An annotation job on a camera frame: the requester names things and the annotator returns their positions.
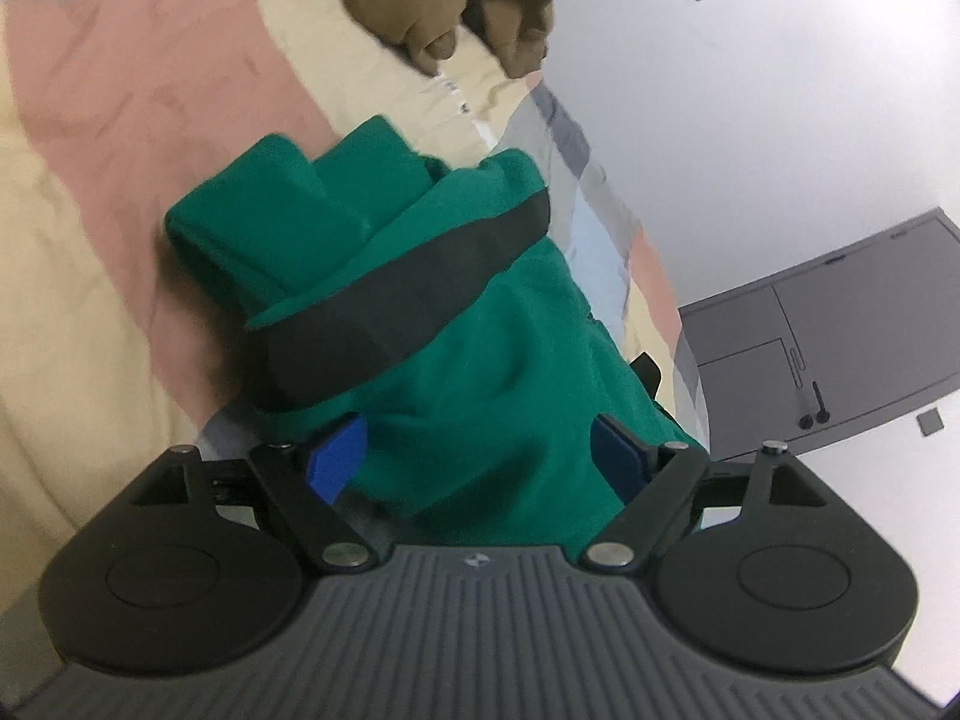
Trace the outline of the green sweatshirt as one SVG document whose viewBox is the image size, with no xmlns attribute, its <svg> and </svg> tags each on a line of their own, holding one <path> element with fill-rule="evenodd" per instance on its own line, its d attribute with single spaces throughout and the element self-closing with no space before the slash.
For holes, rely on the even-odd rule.
<svg viewBox="0 0 960 720">
<path fill-rule="evenodd" d="M 416 153 L 381 117 L 319 158 L 270 135 L 164 220 L 179 262 L 244 320 L 266 439 L 368 426 L 350 489 L 433 543 L 586 546 L 622 504 L 590 456 L 610 416 L 682 437 L 550 239 L 526 153 Z"/>
</svg>

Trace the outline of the grey door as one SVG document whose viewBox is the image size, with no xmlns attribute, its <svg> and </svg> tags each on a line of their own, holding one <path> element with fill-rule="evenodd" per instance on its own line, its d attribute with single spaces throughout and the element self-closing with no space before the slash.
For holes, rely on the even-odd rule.
<svg viewBox="0 0 960 720">
<path fill-rule="evenodd" d="M 820 449 L 957 390 L 958 227 L 930 211 L 680 315 L 713 457 Z"/>
</svg>

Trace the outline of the patchwork checkered quilt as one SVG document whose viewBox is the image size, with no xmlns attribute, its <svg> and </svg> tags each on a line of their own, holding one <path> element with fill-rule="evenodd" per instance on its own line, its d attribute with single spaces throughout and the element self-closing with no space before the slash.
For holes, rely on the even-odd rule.
<svg viewBox="0 0 960 720">
<path fill-rule="evenodd" d="M 551 237 L 625 358 L 697 439 L 708 411 L 641 220 L 540 73 L 470 32 L 423 75 L 342 0 L 2 0 L 2 704 L 59 671 L 36 585 L 60 546 L 167 447 L 256 444 L 239 325 L 184 275 L 164 213 L 259 138 L 317 156 L 381 115 L 471 166 L 519 148 Z"/>
</svg>

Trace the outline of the grey switch beside door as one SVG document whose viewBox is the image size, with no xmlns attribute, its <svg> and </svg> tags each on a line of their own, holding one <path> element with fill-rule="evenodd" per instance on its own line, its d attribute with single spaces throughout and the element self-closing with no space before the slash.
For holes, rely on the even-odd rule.
<svg viewBox="0 0 960 720">
<path fill-rule="evenodd" d="M 932 436 L 932 434 L 939 433 L 944 429 L 944 421 L 942 421 L 942 416 L 940 416 L 940 411 L 937 408 L 929 408 L 929 410 L 919 413 L 916 422 L 918 422 L 919 431 L 924 437 Z"/>
</svg>

